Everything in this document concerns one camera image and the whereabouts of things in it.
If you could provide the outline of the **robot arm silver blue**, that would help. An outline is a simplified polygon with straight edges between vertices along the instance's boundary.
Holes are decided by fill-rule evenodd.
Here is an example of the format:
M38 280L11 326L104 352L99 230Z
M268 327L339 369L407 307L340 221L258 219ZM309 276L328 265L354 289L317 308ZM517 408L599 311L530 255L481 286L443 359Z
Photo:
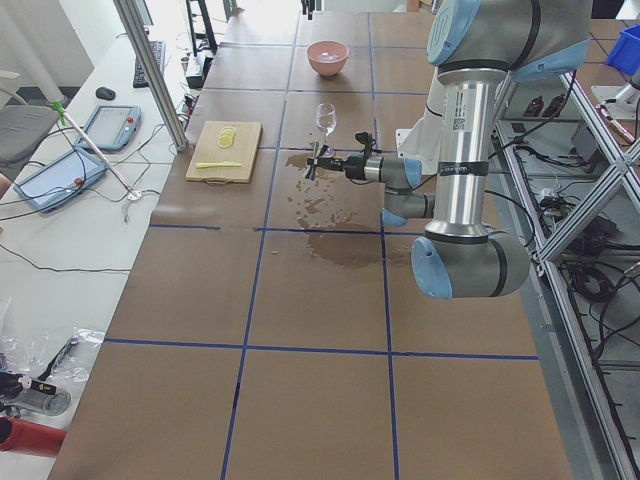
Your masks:
M397 155L379 155L366 132L356 136L362 151L346 159L315 145L310 170L384 185L386 224L426 220L411 251L425 295L498 297L526 280L525 246L482 220L496 101L516 83L577 69L591 12L588 1L445 1L429 33L434 77L424 115L403 133Z

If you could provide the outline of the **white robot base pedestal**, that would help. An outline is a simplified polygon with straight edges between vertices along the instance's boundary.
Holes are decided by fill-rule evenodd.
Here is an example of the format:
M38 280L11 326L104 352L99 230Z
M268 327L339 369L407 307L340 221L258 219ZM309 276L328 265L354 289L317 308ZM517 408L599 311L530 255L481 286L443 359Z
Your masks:
M396 147L400 157L419 160L423 175L433 175L438 170L440 140L443 128L445 87L435 70L427 95L424 114L409 129L396 130Z

